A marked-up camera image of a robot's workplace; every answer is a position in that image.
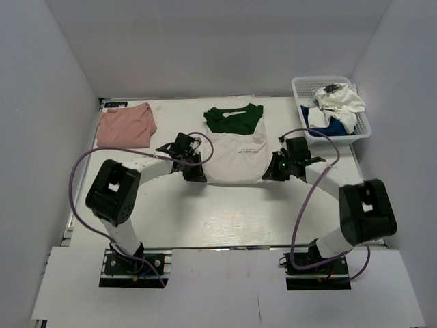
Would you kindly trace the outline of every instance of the white panel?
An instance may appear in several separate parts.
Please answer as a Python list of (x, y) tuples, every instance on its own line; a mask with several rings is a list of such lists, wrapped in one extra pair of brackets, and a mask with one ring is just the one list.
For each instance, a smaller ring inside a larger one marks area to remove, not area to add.
[[(135, 106), (139, 102), (129, 102)], [(300, 128), (293, 98), (205, 98), (189, 100), (153, 100), (158, 130), (152, 136), (151, 149), (172, 142), (179, 132), (205, 131), (203, 113), (213, 106), (238, 108), (254, 103), (264, 106), (267, 139), (271, 151), (279, 150), (278, 141), (285, 132)], [(328, 162), (335, 158), (331, 146), (314, 147), (313, 156)], [(333, 169), (335, 176), (358, 176), (349, 147), (340, 147), (341, 159)], [(136, 155), (116, 151), (95, 152), (91, 156), (79, 213), (95, 228), (104, 227), (90, 209), (85, 197), (103, 161), (130, 161)], [(212, 247), (239, 245), (286, 245), (292, 237), (296, 217), (310, 186), (294, 177), (288, 182), (251, 186), (223, 187), (186, 182), (181, 173), (162, 176), (139, 188), (132, 213), (132, 224), (144, 247)], [(338, 201), (316, 190), (299, 227), (297, 243), (309, 243), (339, 225)], [(108, 241), (86, 230), (78, 221), (74, 225), (72, 246), (108, 245)]]
[(0, 5), (0, 318), (26, 327), (98, 101), (43, 0)]
[[(54, 248), (32, 318), (47, 328), (423, 325), (398, 251), (374, 251), (352, 289), (335, 291), (286, 291), (281, 251), (177, 250), (164, 290), (99, 288), (103, 251)], [(348, 254), (350, 270), (365, 256)]]
[(290, 94), (350, 76), (389, 0), (48, 0), (101, 98)]
[(437, 325), (437, 3), (393, 1), (352, 76), (373, 135), (356, 144), (365, 178), (386, 184), (401, 252), (427, 325)]

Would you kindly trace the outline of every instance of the metal base plate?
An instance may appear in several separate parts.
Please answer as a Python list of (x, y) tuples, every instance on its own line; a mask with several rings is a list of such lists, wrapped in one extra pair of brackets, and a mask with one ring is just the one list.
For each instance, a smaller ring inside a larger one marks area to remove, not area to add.
[[(144, 251), (143, 257), (154, 265), (164, 284), (167, 284), (171, 272), (171, 251)], [(121, 264), (117, 263), (117, 258), (109, 249), (106, 250), (102, 263), (99, 287), (163, 288), (147, 265), (136, 273), (127, 272)]]
[[(348, 263), (345, 258), (333, 260), (326, 265), (314, 269), (297, 270), (290, 261), (290, 253), (284, 254), (286, 265), (287, 290), (348, 290), (350, 282), (344, 282), (349, 277)], [(310, 264), (307, 253), (295, 253), (294, 262), (297, 265)]]

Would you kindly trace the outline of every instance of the folded pink shirt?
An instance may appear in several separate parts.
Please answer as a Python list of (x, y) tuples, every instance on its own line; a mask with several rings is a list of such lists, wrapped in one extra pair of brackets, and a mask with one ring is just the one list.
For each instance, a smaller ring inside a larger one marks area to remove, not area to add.
[(125, 108), (110, 108), (100, 114), (97, 146), (149, 148), (156, 131), (152, 109), (146, 102)]

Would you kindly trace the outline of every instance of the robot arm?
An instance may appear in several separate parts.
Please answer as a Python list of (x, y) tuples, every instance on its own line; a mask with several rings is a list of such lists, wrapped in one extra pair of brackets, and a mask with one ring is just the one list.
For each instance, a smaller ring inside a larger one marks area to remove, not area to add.
[[(285, 181), (295, 176), (314, 184), (327, 164), (311, 158), (304, 137), (284, 140), (274, 152), (264, 180)], [(307, 264), (318, 263), (352, 250), (356, 245), (396, 233), (397, 224), (389, 197), (381, 180), (362, 181), (356, 176), (330, 170), (318, 187), (339, 201), (340, 226), (310, 243)]]
[(200, 139), (179, 133), (174, 143), (157, 149), (155, 157), (144, 156), (125, 163), (108, 159), (102, 164), (85, 203), (101, 220), (108, 235), (116, 241), (116, 245), (110, 244), (111, 251), (128, 272), (137, 272), (142, 263), (126, 257), (117, 247), (121, 247), (128, 255), (143, 257), (144, 246), (137, 238), (130, 220), (138, 188), (154, 178), (179, 171), (183, 172), (185, 179), (205, 182), (200, 165), (183, 164), (201, 162), (201, 154), (196, 152), (199, 144)]
[[(263, 179), (286, 181), (295, 176), (314, 184), (326, 169), (326, 161), (311, 157), (304, 137), (280, 138), (280, 142), (282, 149), (273, 153)], [(142, 257), (144, 250), (129, 219), (138, 188), (153, 178), (178, 171), (183, 173), (185, 180), (206, 182), (201, 165), (185, 165), (201, 162), (201, 154), (196, 151), (199, 143), (200, 140), (179, 133), (174, 143), (156, 150), (155, 158), (141, 157), (126, 163), (109, 159), (102, 164), (85, 203), (128, 255)], [(171, 157), (176, 162), (157, 156)], [(350, 251), (365, 241), (396, 233), (394, 214), (380, 180), (363, 182), (356, 176), (336, 175), (335, 170), (334, 173), (331, 170), (318, 187), (339, 200), (340, 226), (311, 242), (308, 263), (318, 263)], [(113, 253), (125, 263), (128, 272), (137, 272), (142, 263), (123, 255), (117, 245), (111, 243)]]

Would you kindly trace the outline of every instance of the white enclosure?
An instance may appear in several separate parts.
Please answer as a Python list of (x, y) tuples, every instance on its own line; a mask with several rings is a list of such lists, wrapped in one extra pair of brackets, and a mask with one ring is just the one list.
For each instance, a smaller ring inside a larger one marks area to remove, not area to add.
[(2, 1), (1, 326), (27, 327), (99, 98), (290, 97), (294, 77), (342, 75), (367, 104), (373, 134), (354, 149), (389, 192), (399, 228), (388, 243), (437, 327), (436, 21), (426, 0)]

